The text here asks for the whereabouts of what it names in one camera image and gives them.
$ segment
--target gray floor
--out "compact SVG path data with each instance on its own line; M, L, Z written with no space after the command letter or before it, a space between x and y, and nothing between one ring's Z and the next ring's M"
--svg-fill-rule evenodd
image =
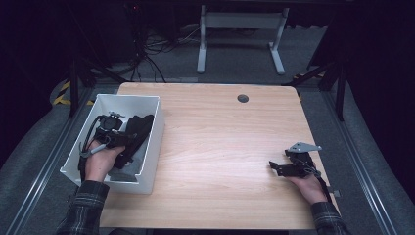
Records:
M293 75L306 72L306 66L325 28L286 29L279 47L286 69L277 75L267 43L274 32L260 30L252 35L234 30L210 31L207 40L206 72L196 73L199 44L198 36L174 50L150 56L159 66L167 82L198 82L227 84L279 85L292 80ZM142 82L155 82L155 73L147 62L138 71ZM156 82L161 82L157 74ZM51 101L64 82L57 84ZM318 78L298 87L302 106L315 142L323 147L321 159L332 187L342 194L337 198L341 214L353 234L415 234L415 208L391 173L382 153L368 131L350 90L346 90L345 121L339 122L333 113L336 89L320 92ZM106 78L99 79L92 90L80 87L85 99L93 100L98 93L112 94L118 85ZM0 234L6 234L13 222L18 232L12 234L52 234L65 216L67 202L75 186L59 173L77 133L86 120L91 106L82 106L73 119L68 119L69 106L56 105L21 141L0 171ZM355 172L355 156L361 160L376 191L368 190ZM39 172L48 171L50 175ZM39 189L35 194L31 189ZM25 202L26 195L36 195ZM374 205L371 196L383 203ZM376 212L386 212L379 217ZM110 228L103 228L108 234ZM134 230L144 234L141 229ZM311 231L291 231L291 234L315 234Z

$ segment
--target right hand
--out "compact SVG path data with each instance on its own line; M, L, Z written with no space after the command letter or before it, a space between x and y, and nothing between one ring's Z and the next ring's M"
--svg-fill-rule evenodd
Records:
M320 202L328 202L323 189L321 188L320 182L313 174L309 174L305 178L286 178L299 187L302 195L311 205Z

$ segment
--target plaid sleeve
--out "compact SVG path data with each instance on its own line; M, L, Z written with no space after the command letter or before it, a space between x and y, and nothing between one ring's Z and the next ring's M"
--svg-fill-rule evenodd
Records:
M109 190L103 183L84 181L56 234L99 234L101 212Z
M331 203L316 203L311 206L318 234L350 234L335 206Z

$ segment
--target black strap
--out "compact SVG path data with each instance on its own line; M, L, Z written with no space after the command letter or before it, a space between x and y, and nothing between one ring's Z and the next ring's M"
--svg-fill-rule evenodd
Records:
M82 183L85 180L85 167L86 167L86 158L79 157L78 170L80 173L80 182Z
M123 169L128 162L132 161L133 155L150 134L153 121L153 115L145 117L134 116L128 120L127 126L125 127L125 134L135 134L135 137L130 140L130 143L125 146L125 150L115 159L114 167Z
M327 188L326 181L324 181L324 179L321 177L317 177L317 179L321 184L321 188L323 189L324 194L326 195L327 201L329 201L329 203L333 203L332 197L330 197L329 189Z

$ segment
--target wooden table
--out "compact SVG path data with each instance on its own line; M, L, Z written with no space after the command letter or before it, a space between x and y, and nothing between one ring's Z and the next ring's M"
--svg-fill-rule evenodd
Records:
M118 94L160 96L165 128L153 193L110 193L101 226L314 228L300 191L268 165L290 164L284 150L296 142L314 144L294 88L124 83Z

